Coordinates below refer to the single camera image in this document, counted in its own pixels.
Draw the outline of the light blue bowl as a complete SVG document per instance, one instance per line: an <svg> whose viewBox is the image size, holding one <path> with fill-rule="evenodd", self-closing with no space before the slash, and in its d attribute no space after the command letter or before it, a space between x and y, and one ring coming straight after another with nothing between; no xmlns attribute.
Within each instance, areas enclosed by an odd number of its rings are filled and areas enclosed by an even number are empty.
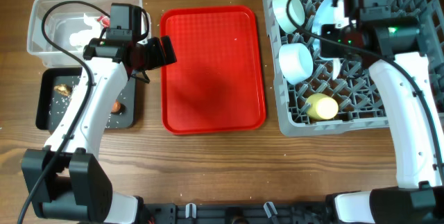
<svg viewBox="0 0 444 224"><path fill-rule="evenodd" d="M291 85L307 80L314 70L309 49L302 43L282 45L278 53L282 75Z"/></svg>

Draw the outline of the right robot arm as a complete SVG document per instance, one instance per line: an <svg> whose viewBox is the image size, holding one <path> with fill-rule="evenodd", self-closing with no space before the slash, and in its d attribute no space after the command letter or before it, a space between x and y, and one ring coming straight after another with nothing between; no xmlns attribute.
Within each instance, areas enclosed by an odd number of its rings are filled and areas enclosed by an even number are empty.
<svg viewBox="0 0 444 224"><path fill-rule="evenodd" d="M396 158L397 186L340 193L342 223L442 223L443 129L418 20L367 21L357 30L323 24L321 52L361 54L382 99Z"/></svg>

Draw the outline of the white rice pile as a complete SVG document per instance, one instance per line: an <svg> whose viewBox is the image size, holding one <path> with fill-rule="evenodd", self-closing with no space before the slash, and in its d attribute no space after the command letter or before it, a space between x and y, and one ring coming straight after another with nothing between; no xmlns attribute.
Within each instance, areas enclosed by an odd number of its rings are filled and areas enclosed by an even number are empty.
<svg viewBox="0 0 444 224"><path fill-rule="evenodd" d="M49 120L48 120L48 129L50 131L55 130L56 127L61 122L63 116L65 115L65 112L67 111L67 108L69 107L69 104L71 103L72 96L74 92L76 91L77 85L71 84L68 85L72 87L73 93L71 96L66 97L62 96L61 94L55 92L55 94L52 96L50 103L49 103Z"/></svg>

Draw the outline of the white tissue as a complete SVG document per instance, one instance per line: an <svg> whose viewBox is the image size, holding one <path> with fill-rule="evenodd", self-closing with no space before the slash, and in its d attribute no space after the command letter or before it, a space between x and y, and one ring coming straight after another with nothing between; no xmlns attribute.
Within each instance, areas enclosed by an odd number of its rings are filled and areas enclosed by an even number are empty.
<svg viewBox="0 0 444 224"><path fill-rule="evenodd" d="M85 46L92 38L97 38L102 31L102 25L98 18L88 17L84 14L83 23L89 28L72 33L69 37L70 45L76 48Z"/></svg>

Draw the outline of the light green bowl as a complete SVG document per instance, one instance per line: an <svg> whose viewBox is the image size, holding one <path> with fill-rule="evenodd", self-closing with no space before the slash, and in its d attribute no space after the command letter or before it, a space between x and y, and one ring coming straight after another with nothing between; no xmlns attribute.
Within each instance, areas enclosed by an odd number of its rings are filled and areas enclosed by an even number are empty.
<svg viewBox="0 0 444 224"><path fill-rule="evenodd" d="M295 25L305 22L305 10L300 0L272 0L272 8L279 27L287 34L296 30Z"/></svg>

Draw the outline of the white plastic spoon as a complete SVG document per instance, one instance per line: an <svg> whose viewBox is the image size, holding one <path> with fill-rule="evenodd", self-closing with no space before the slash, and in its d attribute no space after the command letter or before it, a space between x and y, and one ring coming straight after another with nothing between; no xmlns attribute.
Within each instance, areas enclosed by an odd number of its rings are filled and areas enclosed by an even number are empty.
<svg viewBox="0 0 444 224"><path fill-rule="evenodd" d="M339 58L332 59L332 80L336 80L341 73L341 60Z"/></svg>

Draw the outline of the orange carrot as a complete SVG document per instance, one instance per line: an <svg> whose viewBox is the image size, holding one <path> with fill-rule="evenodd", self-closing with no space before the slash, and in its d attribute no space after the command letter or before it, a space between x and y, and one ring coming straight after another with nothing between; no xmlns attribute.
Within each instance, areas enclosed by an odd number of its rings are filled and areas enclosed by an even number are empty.
<svg viewBox="0 0 444 224"><path fill-rule="evenodd" d="M115 101L115 102L114 102L114 105L112 106L112 111L111 111L111 113L112 113L112 114L116 114L116 113L119 113L120 111L121 111L121 104L120 104L120 102Z"/></svg>

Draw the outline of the yellow plastic cup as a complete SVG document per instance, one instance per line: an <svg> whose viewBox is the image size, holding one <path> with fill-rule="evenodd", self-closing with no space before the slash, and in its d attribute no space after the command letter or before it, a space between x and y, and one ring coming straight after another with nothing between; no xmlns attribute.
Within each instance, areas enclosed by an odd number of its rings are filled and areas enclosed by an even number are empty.
<svg viewBox="0 0 444 224"><path fill-rule="evenodd" d="M307 98L307 103L309 104L307 115L315 120L330 120L339 112L338 103L322 93L312 94Z"/></svg>

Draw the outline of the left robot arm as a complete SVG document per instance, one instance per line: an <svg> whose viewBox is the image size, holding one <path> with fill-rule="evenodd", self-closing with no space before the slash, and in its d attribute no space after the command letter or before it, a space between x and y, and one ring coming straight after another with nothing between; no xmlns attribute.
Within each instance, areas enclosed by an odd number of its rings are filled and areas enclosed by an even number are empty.
<svg viewBox="0 0 444 224"><path fill-rule="evenodd" d="M83 71L62 121L40 150L28 149L22 171L29 207L39 218L79 223L151 223L138 196L117 193L98 162L100 143L113 105L134 71L176 62L171 39L94 38L80 61Z"/></svg>

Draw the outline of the red snack wrapper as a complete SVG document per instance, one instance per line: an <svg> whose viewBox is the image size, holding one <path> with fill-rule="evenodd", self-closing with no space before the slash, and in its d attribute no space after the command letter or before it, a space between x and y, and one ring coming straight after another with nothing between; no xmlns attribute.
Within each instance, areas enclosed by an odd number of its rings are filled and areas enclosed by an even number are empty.
<svg viewBox="0 0 444 224"><path fill-rule="evenodd" d="M102 15L97 19L97 22L104 28L110 26L110 18L108 16Z"/></svg>

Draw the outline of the light blue plate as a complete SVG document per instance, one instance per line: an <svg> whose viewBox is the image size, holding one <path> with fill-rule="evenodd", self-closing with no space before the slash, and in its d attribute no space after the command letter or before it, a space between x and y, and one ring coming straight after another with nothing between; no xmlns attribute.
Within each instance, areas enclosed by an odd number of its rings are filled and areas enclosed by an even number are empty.
<svg viewBox="0 0 444 224"><path fill-rule="evenodd" d="M318 7L314 21L311 27L311 32L316 35L321 35L321 27L323 24L334 23L334 8L332 6L332 0L323 0Z"/></svg>

